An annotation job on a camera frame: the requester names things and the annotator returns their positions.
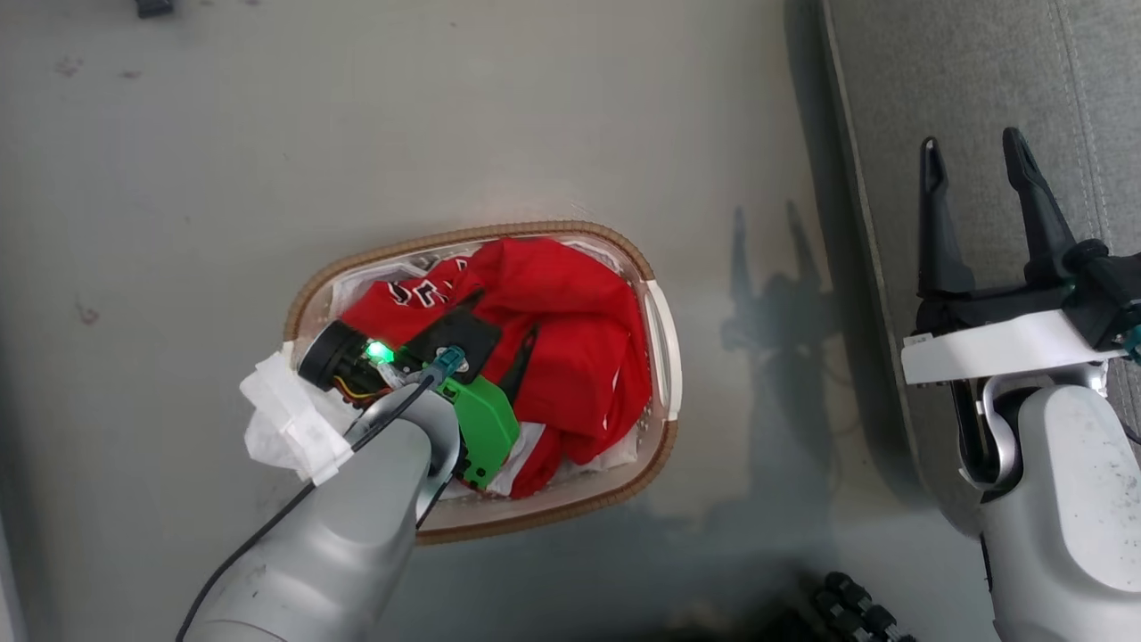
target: gray floor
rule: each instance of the gray floor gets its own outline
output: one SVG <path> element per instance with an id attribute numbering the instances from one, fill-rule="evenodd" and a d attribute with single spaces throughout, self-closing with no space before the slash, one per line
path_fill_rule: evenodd
<path id="1" fill-rule="evenodd" d="M 623 506 L 416 551 L 375 639 L 727 627 L 834 568 L 922 640 L 994 639 L 900 441 L 806 5 L 0 0 L 0 499 L 32 639 L 169 639 L 290 495 L 237 383 L 313 271 L 568 214 L 670 298 L 674 455 Z"/>

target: blue connector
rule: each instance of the blue connector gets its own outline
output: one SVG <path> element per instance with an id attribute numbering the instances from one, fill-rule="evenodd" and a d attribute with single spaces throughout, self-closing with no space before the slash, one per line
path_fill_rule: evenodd
<path id="1" fill-rule="evenodd" d="M 432 377 L 431 387 L 439 388 L 444 380 L 454 375 L 467 364 L 462 349 L 454 346 L 447 347 L 444 352 L 436 356 L 436 360 L 430 366 L 423 369 L 423 373 L 420 374 L 420 381 L 424 381 L 424 377 Z"/>

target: green light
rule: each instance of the green light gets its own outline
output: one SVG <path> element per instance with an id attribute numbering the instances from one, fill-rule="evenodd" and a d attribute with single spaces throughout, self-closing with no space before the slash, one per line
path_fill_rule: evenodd
<path id="1" fill-rule="evenodd" d="M 388 347 L 380 342 L 369 342 L 369 346 L 364 349 L 364 353 L 369 356 L 370 361 L 378 361 L 380 364 L 388 364 L 395 357 L 393 351 L 388 350 Z"/>

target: red clothing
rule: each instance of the red clothing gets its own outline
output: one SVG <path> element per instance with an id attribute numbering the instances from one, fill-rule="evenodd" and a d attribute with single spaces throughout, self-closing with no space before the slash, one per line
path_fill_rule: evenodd
<path id="1" fill-rule="evenodd" d="M 374 283 L 342 319 L 400 347 L 478 289 L 476 315 L 503 331 L 483 371 L 489 381 L 499 383 L 524 336 L 540 326 L 515 403 L 520 422 L 548 426 L 545 444 L 528 460 L 528 479 L 516 483 L 529 495 L 545 486 L 563 454 L 586 464 L 641 416 L 650 396 L 641 310 L 629 283 L 578 250 L 550 238 L 501 238 L 470 258 L 442 261 L 424 278 Z"/>

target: cable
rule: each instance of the cable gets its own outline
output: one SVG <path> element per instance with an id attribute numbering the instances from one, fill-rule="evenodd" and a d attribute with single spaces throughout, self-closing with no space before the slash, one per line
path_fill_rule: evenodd
<path id="1" fill-rule="evenodd" d="M 388 425 L 393 423 L 393 420 L 396 420 L 397 417 L 403 415 L 404 412 L 407 411 L 410 406 L 412 406 L 418 399 L 420 399 L 420 396 L 423 395 L 424 391 L 430 389 L 432 382 L 435 381 L 436 377 L 432 375 L 422 376 L 420 379 L 420 385 L 416 387 L 416 390 L 412 391 L 412 395 L 405 398 L 399 406 L 394 408 L 393 412 L 389 413 L 383 421 L 374 424 L 372 428 L 369 429 L 367 432 L 361 436 L 361 439 L 356 440 L 356 444 L 353 445 L 353 453 L 359 453 L 362 448 L 369 446 L 369 442 L 372 441 L 374 437 L 379 436 L 380 431 L 387 429 Z"/>
<path id="2" fill-rule="evenodd" d="M 431 388 L 434 381 L 436 381 L 435 375 L 429 375 L 426 372 L 424 376 L 421 377 L 420 380 L 420 385 L 416 387 L 416 390 L 412 391 L 412 395 L 405 398 L 405 400 L 402 401 L 399 406 L 394 408 L 391 413 L 386 415 L 383 420 L 377 422 L 372 428 L 369 429 L 366 433 L 361 436 L 361 439 L 358 439 L 356 444 L 353 445 L 353 453 L 359 453 L 362 448 L 367 446 L 369 442 L 373 440 L 373 438 L 375 438 L 377 436 L 380 434 L 381 431 L 387 429 L 388 425 L 391 424 L 394 420 L 403 415 L 404 412 L 407 411 L 410 406 L 412 406 L 418 399 L 420 399 L 420 396 L 422 396 L 424 391 Z M 226 561 L 222 562 L 217 570 L 215 570 L 215 572 L 210 576 L 210 579 L 207 580 L 207 583 L 199 591 L 199 594 L 194 598 L 194 602 L 191 604 L 191 610 L 186 613 L 186 619 L 183 620 L 183 626 L 179 627 L 178 635 L 175 636 L 175 642 L 184 641 L 184 639 L 186 637 L 186 633 L 191 629 L 191 624 L 194 623 L 194 616 L 199 615 L 199 609 L 202 608 L 202 603 L 205 602 L 207 595 L 210 594 L 210 590 L 213 588 L 215 584 L 217 584 L 218 580 L 221 579 L 221 576 L 225 575 L 226 571 L 228 571 L 229 568 L 233 567 L 234 563 L 242 558 L 242 555 L 249 553 L 250 550 L 253 548 L 253 546 L 257 545 L 258 542 L 260 542 L 261 538 L 265 537 L 267 533 L 273 530 L 273 528 L 277 526 L 278 522 L 284 520 L 285 515 L 289 515 L 291 512 L 293 512 L 293 509 L 297 509 L 298 505 L 301 504 L 301 501 L 308 497 L 309 494 L 313 493 L 315 488 L 316 487 L 313 486 L 311 481 L 306 483 L 305 487 L 301 488 L 300 493 L 293 496 L 293 499 L 290 499 L 289 504 L 282 507 L 281 511 L 277 511 L 277 514 L 270 518 L 268 522 L 266 522 L 266 526 L 259 528 L 258 531 L 254 533 L 252 536 L 250 536 L 250 538 L 246 539 L 241 546 L 238 546 L 236 551 L 230 553 L 229 558 L 226 558 Z"/>
<path id="3" fill-rule="evenodd" d="M 207 595 L 210 594 L 210 590 L 213 588 L 213 585 L 218 583 L 221 576 L 234 566 L 234 562 L 241 559 L 242 555 L 245 555 L 250 548 L 253 548 L 253 545 L 257 544 L 258 541 L 273 530 L 273 528 L 277 526 L 277 522 L 284 520 L 285 515 L 290 514 L 293 509 L 297 509 L 297 505 L 300 504 L 302 499 L 308 497 L 315 488 L 316 487 L 313 486 L 311 481 L 305 485 L 305 487 L 301 488 L 301 491 L 294 495 L 293 499 L 289 501 L 289 504 L 282 507 L 281 511 L 277 511 L 277 514 L 266 522 L 266 526 L 259 528 L 258 533 L 254 533 L 250 539 L 246 539 L 241 546 L 237 547 L 236 551 L 230 553 L 229 558 L 226 558 L 226 561 L 222 562 L 217 570 L 215 570 L 213 575 L 210 576 L 210 579 L 207 580 L 205 585 L 202 586 L 202 590 L 199 591 L 199 594 L 194 598 L 194 603 L 191 604 L 191 610 L 186 613 L 186 619 L 183 620 L 183 626 L 178 629 L 178 635 L 175 636 L 175 642 L 183 642 L 186 637 L 186 632 L 191 629 L 194 616 L 199 615 L 199 609 L 202 607 L 202 602 L 205 601 Z"/>
<path id="4" fill-rule="evenodd" d="M 333 376 L 333 382 L 337 383 L 337 384 L 339 384 L 338 388 L 337 388 L 337 390 L 339 390 L 341 392 L 341 395 L 343 395 L 343 396 L 346 396 L 346 397 L 348 397 L 350 399 L 357 399 L 357 400 L 359 400 L 359 399 L 370 399 L 370 398 L 377 397 L 377 395 L 378 395 L 378 393 L 353 392 L 353 389 L 349 388 L 348 383 L 345 380 L 342 380 L 342 379 L 340 379 L 340 377 L 338 377 L 335 375 Z"/>
<path id="5" fill-rule="evenodd" d="M 1125 431 L 1125 437 L 1128 438 L 1130 441 L 1132 441 L 1138 446 L 1141 446 L 1141 436 L 1139 436 L 1138 432 L 1133 430 L 1133 426 L 1126 424 L 1125 422 L 1122 422 L 1122 430 Z"/>

